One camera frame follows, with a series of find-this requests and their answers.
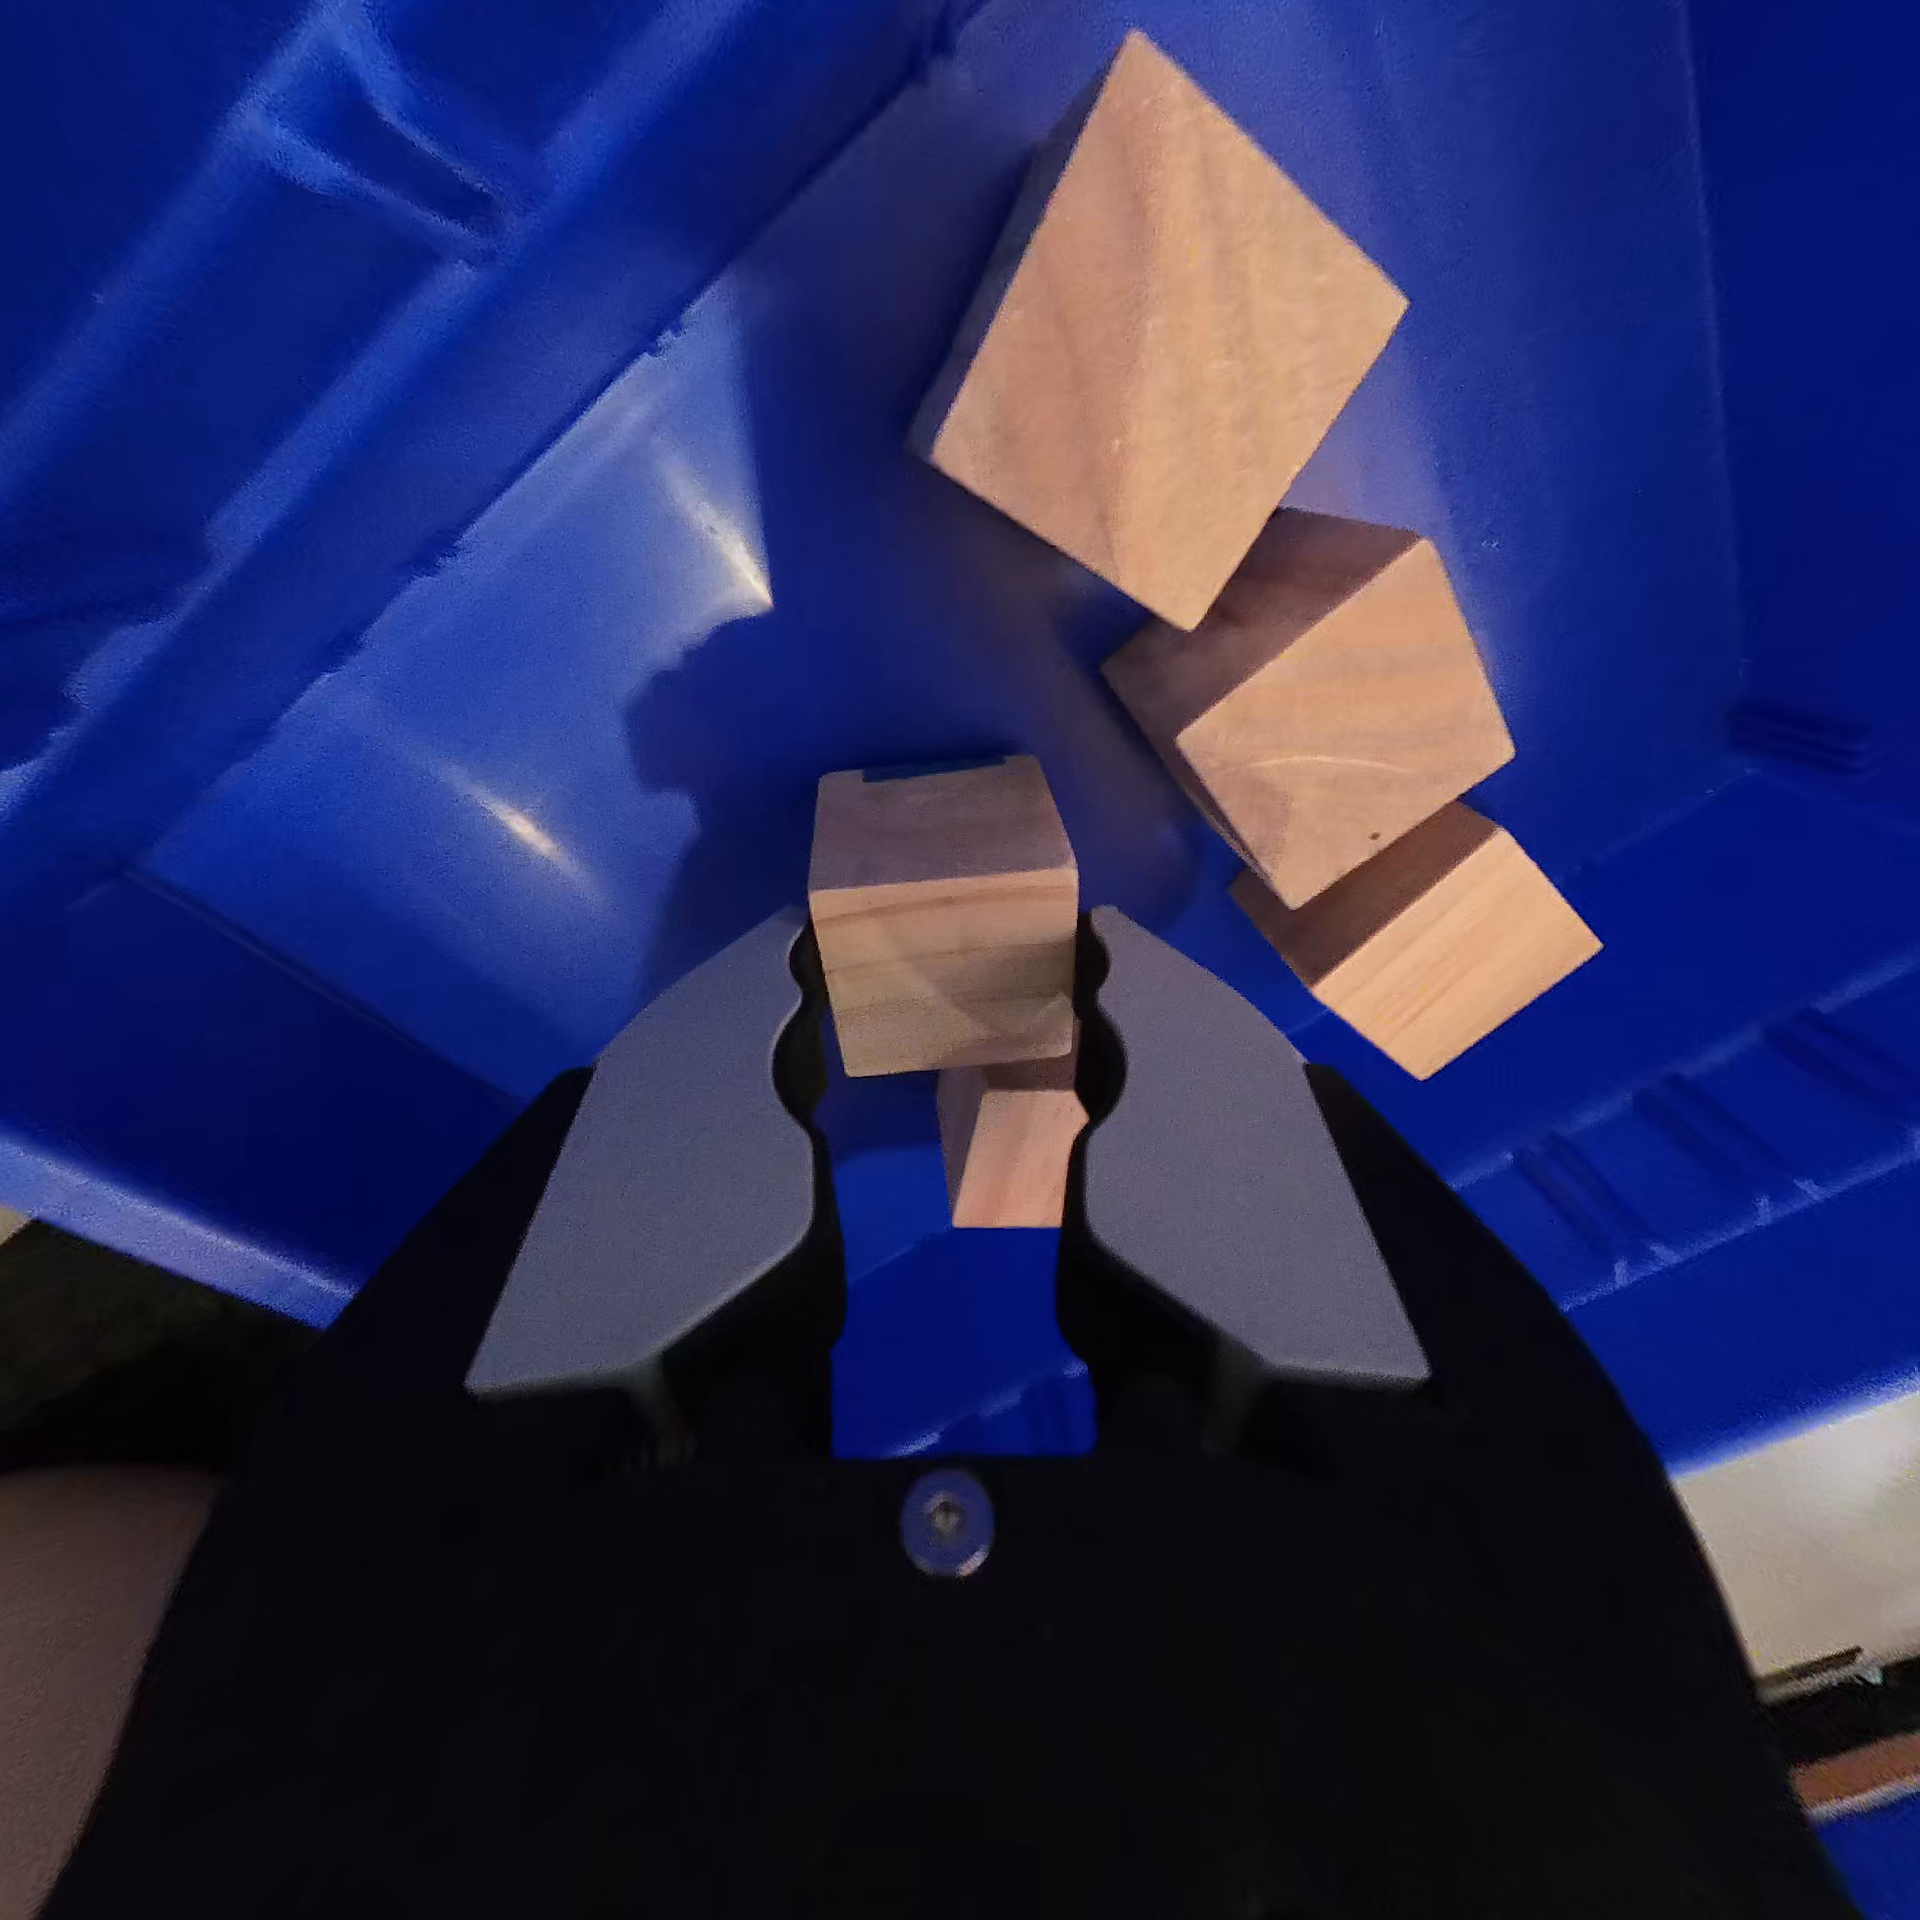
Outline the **wooden cube with blue stripe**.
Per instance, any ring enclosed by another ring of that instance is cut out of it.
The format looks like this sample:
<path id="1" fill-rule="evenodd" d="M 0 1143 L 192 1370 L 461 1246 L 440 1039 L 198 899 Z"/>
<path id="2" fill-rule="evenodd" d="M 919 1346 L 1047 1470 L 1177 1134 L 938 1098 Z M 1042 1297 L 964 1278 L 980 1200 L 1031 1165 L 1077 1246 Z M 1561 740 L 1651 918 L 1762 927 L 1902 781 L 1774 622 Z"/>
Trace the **wooden cube with blue stripe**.
<path id="1" fill-rule="evenodd" d="M 1191 631 L 1141 625 L 1102 679 L 1290 908 L 1516 755 L 1435 546 L 1365 520 L 1277 510 Z"/>
<path id="2" fill-rule="evenodd" d="M 806 914 L 846 1075 L 1063 1058 L 1079 874 L 1041 761 L 815 795 Z"/>
<path id="3" fill-rule="evenodd" d="M 1077 1050 L 942 1070 L 937 1113 L 955 1231 L 1058 1231 L 1069 1157 L 1086 1124 Z"/>
<path id="4" fill-rule="evenodd" d="M 1302 905 L 1252 869 L 1232 904 L 1335 1021 L 1426 1079 L 1600 952 L 1495 821 L 1451 803 Z"/>
<path id="5" fill-rule="evenodd" d="M 907 438 L 1189 634 L 1407 306 L 1129 32 L 1031 162 Z"/>

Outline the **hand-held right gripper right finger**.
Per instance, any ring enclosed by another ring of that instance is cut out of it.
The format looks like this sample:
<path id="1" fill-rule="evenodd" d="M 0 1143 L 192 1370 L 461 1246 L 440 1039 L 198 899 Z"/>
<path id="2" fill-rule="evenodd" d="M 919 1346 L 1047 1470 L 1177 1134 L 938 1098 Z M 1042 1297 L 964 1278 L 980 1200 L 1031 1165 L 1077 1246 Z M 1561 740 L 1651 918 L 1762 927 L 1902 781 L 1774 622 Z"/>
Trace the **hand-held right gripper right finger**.
<path id="1" fill-rule="evenodd" d="M 1416 1401 L 1429 1359 L 1299 1050 L 1116 905 L 1073 964 L 1054 1314 L 1094 1451 L 1258 1453 L 1298 1388 Z"/>

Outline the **black textured pad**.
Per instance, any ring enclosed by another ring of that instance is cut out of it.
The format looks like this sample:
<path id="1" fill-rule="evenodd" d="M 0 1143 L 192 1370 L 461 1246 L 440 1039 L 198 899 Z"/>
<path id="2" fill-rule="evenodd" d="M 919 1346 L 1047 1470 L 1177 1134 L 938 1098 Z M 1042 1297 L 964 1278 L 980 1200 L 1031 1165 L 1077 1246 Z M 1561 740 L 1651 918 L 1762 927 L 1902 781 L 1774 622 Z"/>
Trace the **black textured pad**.
<path id="1" fill-rule="evenodd" d="M 2 1472 L 231 1473 L 320 1340 L 273 1307 L 29 1223 L 2 1246 Z"/>

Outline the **blue plastic bin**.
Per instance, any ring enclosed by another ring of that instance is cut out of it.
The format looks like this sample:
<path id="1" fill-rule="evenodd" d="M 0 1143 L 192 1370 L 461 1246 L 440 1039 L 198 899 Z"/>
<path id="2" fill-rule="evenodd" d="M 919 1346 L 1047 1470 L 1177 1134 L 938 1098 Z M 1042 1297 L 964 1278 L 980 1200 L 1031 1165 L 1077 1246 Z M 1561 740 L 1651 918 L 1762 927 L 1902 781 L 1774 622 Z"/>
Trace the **blue plastic bin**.
<path id="1" fill-rule="evenodd" d="M 907 446 L 1130 30 L 1403 290 L 1295 498 L 1604 944 L 1429 1083 Z M 7 1206 L 323 1326 L 826 774 L 1028 752 L 1674 1467 L 1914 1390 L 1914 6 L 6 6 L 2 163 Z"/>

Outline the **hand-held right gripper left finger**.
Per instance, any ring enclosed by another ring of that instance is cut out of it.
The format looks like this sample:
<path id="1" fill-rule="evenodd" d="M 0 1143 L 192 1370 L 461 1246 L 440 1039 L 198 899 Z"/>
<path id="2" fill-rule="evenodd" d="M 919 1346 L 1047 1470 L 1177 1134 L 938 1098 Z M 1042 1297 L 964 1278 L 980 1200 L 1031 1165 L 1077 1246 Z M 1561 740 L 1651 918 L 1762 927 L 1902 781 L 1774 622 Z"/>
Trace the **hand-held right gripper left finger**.
<path id="1" fill-rule="evenodd" d="M 615 1390 L 656 1436 L 767 1405 L 829 1453 L 841 1220 L 816 1124 L 826 974 L 802 905 L 605 1045 L 467 1366 L 482 1401 Z"/>

